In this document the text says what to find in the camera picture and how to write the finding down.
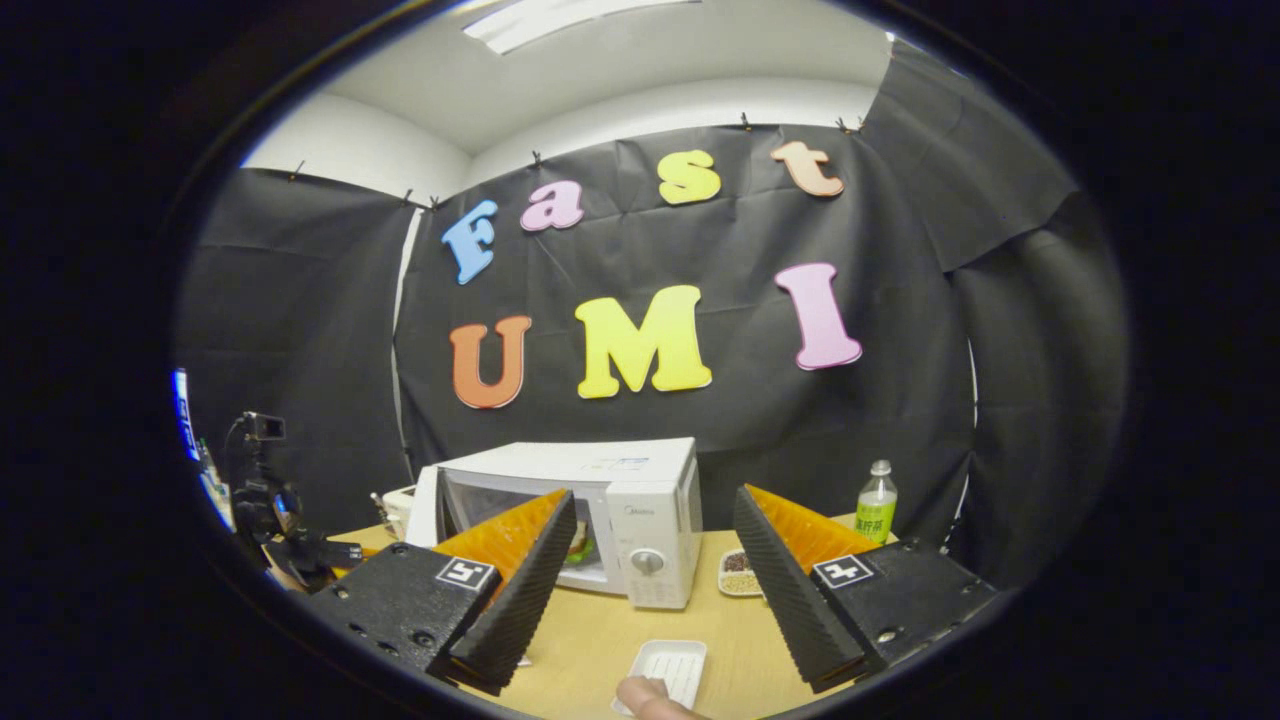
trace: table surface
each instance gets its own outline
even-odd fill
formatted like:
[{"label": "table surface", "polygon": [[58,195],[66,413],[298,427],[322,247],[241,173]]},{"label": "table surface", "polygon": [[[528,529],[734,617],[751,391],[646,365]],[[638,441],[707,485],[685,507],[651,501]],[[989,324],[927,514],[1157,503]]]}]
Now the table surface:
[{"label": "table surface", "polygon": [[[837,521],[851,527],[854,515]],[[375,527],[333,536],[381,550],[396,542]],[[890,536],[890,542],[896,538]],[[557,585],[529,646],[532,665],[518,667],[502,696],[462,688],[521,712],[554,720],[622,717],[609,703],[640,646],[653,639],[701,641],[707,660],[694,710],[716,720],[762,717],[838,692],[814,694],[800,680],[764,598],[730,597],[717,585],[721,556],[741,547],[732,530],[703,533],[694,589],[685,610],[639,610],[626,596]]]}]

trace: white tray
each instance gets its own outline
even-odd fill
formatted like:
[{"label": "white tray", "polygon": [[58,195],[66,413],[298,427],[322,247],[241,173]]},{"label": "white tray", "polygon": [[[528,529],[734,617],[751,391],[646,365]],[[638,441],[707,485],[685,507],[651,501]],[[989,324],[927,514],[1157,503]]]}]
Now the white tray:
[{"label": "white tray", "polygon": [[735,592],[735,591],[731,591],[727,587],[724,587],[724,578],[731,578],[731,577],[735,577],[735,575],[750,575],[753,578],[755,577],[755,571],[754,570],[733,570],[733,571],[726,571],[724,570],[724,560],[727,560],[730,555],[737,555],[739,552],[742,552],[741,547],[737,548],[737,550],[731,550],[731,551],[726,552],[724,555],[721,555],[719,562],[716,565],[716,573],[717,573],[716,574],[716,584],[717,584],[717,587],[719,587],[719,589],[721,589],[722,593],[731,594],[733,597],[759,597],[759,596],[764,594],[763,591]]},{"label": "white tray", "polygon": [[[628,678],[644,675],[667,683],[667,697],[694,708],[698,697],[698,683],[703,678],[703,664],[707,661],[707,643],[698,641],[649,641],[640,646],[635,662],[631,664]],[[613,710],[627,717],[635,717],[627,706],[616,696]]]}]

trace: microwave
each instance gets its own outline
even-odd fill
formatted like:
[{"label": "microwave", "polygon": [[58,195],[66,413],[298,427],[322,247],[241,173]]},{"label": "microwave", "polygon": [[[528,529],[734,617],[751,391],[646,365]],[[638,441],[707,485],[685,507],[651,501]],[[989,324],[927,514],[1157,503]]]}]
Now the microwave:
[{"label": "microwave", "polygon": [[384,506],[404,542],[431,547],[444,512],[461,532],[558,488],[573,492],[579,521],[558,584],[635,607],[689,603],[703,530],[694,438],[516,442],[426,466]]}]

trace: fluorescent light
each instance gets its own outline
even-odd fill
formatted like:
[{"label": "fluorescent light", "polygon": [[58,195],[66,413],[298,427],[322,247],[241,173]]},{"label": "fluorescent light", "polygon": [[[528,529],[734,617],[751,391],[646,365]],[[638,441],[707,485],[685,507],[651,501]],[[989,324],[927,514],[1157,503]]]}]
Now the fluorescent light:
[{"label": "fluorescent light", "polygon": [[494,53],[506,55],[521,45],[577,23],[623,10],[677,3],[701,0],[521,0],[468,24],[462,32],[483,41]]}]

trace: plastic bottle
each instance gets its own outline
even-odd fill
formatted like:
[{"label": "plastic bottle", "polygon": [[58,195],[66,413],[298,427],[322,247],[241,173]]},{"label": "plastic bottle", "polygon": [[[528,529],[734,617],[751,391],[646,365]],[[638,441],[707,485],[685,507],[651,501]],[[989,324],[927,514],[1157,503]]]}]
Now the plastic bottle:
[{"label": "plastic bottle", "polygon": [[890,479],[891,470],[888,460],[873,462],[872,479],[858,493],[854,530],[878,543],[888,539],[893,510],[897,509],[897,487]]}]

